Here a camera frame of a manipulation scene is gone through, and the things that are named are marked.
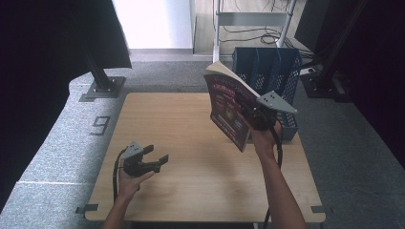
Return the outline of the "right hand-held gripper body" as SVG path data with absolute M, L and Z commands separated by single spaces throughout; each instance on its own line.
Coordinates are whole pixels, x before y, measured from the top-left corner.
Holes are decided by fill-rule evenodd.
M 274 91 L 259 96 L 255 103 L 242 103 L 242 115 L 255 131 L 273 127 L 278 113 L 296 114 L 297 110 Z

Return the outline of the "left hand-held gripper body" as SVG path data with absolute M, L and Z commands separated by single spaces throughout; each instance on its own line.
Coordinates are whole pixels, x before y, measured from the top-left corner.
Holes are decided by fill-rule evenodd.
M 144 162 L 142 154 L 142 146 L 133 141 L 124 151 L 123 170 L 131 177 L 140 177 L 147 172 L 158 173 L 160 171 L 159 161 Z

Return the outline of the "purple paperback book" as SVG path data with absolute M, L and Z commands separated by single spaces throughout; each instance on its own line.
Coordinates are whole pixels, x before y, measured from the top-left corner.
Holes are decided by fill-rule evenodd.
M 210 64 L 203 77 L 211 101 L 211 120 L 243 152 L 250 131 L 240 106 L 234 100 L 235 93 L 244 95 L 249 103 L 255 103 L 260 95 L 221 61 Z

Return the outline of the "blue plastic file rack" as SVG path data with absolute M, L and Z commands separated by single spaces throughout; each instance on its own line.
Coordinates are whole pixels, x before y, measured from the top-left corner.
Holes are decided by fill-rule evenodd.
M 232 72 L 256 93 L 274 91 L 293 106 L 302 66 L 297 49 L 237 47 L 232 57 Z

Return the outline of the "person's left hand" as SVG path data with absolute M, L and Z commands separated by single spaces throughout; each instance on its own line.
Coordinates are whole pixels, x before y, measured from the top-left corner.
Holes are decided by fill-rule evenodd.
M 140 177 L 131 177 L 123 169 L 119 169 L 117 199 L 130 201 L 139 190 L 141 183 L 151 178 L 154 174 L 154 172 L 147 172 Z

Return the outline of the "person's right hand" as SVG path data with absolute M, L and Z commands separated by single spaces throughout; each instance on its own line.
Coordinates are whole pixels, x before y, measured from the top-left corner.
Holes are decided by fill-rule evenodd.
M 253 145 L 258 158 L 274 160 L 274 148 L 277 141 L 271 130 L 257 131 L 254 130 L 250 124 L 248 124 L 248 127 L 252 135 Z

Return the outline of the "black metal stand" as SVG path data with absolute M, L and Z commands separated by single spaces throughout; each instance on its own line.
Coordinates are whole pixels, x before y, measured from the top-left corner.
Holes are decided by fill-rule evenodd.
M 117 98 L 124 85 L 124 76 L 108 76 L 89 52 L 85 53 L 85 60 L 94 78 L 87 93 L 83 94 L 80 102 L 93 102 L 97 98 Z
M 313 73 L 301 76 L 310 98 L 336 98 L 333 78 L 342 66 L 350 37 L 369 0 L 308 0 L 295 38 L 313 52 L 307 67 Z

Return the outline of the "black curtain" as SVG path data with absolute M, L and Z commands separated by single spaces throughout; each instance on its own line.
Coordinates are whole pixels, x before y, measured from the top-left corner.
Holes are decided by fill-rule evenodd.
M 0 0 L 0 212 L 90 61 L 131 65 L 112 0 Z
M 354 104 L 405 169 L 405 0 L 367 0 L 348 59 Z

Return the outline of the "white metal frame stand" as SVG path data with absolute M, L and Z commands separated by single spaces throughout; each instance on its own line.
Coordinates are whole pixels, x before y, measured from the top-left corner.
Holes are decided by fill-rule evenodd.
M 276 12 L 224 12 L 221 10 L 221 0 L 214 0 L 214 45 L 213 61 L 220 60 L 220 26 L 245 26 L 245 27 L 281 27 L 280 37 L 275 41 L 276 47 L 284 46 L 288 28 L 293 16 L 297 0 L 288 0 L 286 11 Z

